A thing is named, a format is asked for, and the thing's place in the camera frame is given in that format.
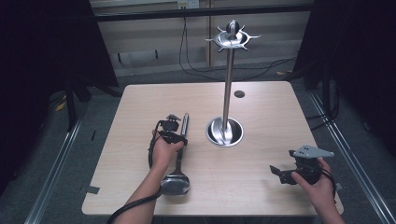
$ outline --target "small black circle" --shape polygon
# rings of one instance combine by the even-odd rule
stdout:
[[[245,97],[245,92],[244,91],[236,91],[233,93],[233,95],[237,98],[244,98]]]

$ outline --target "finger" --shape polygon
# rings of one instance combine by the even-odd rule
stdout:
[[[155,135],[155,137],[158,137],[158,136],[160,135],[158,132],[155,132],[155,130],[152,130],[152,131],[151,131],[151,134],[152,134],[152,135]]]
[[[172,145],[173,145],[173,149],[174,149],[174,150],[179,150],[179,149],[181,149],[182,147],[184,147],[184,142],[183,142],[183,141],[180,141],[180,142],[174,143],[174,144],[172,144]]]
[[[323,169],[329,171],[329,173],[331,172],[330,165],[323,158],[318,158],[318,162]]]
[[[303,188],[303,190],[305,190],[306,192],[309,191],[310,188],[312,188],[312,186],[305,181],[305,179],[303,179],[302,176],[300,176],[299,174],[297,174],[296,172],[292,172],[291,173],[291,177],[296,181],[296,183],[298,185],[301,186],[301,188]]]

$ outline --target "person's left hand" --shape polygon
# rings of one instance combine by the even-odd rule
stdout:
[[[158,132],[155,133],[155,145],[152,153],[152,168],[167,169],[176,152],[184,146],[183,141],[168,144]]]

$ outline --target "round metal base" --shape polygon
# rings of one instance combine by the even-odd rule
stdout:
[[[220,147],[233,147],[238,144],[244,135],[242,125],[235,119],[228,118],[227,129],[222,129],[222,118],[210,121],[206,127],[207,139]]]

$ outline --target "handheld controller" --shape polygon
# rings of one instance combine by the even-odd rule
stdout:
[[[157,122],[157,125],[155,126],[155,132],[152,136],[151,142],[149,144],[148,148],[148,165],[151,168],[152,166],[152,152],[154,149],[154,145],[157,139],[155,139],[155,134],[158,131],[159,126],[163,127],[161,131],[159,131],[160,136],[163,138],[163,140],[168,143],[178,143],[182,141],[184,143],[184,146],[187,145],[188,141],[184,136],[181,136],[175,132],[177,132],[178,129],[178,121],[181,120],[177,116],[170,114],[168,117],[166,117],[166,120],[159,120]]]
[[[317,158],[334,156],[333,152],[308,145],[300,147],[297,151],[290,150],[289,154],[296,160],[295,164],[297,168],[295,170],[280,171],[275,166],[270,165],[271,172],[274,175],[279,176],[281,184],[297,184],[291,177],[292,172],[298,173],[306,180],[306,182],[311,185],[317,183],[320,179],[320,176],[323,174],[323,169],[320,166]]]

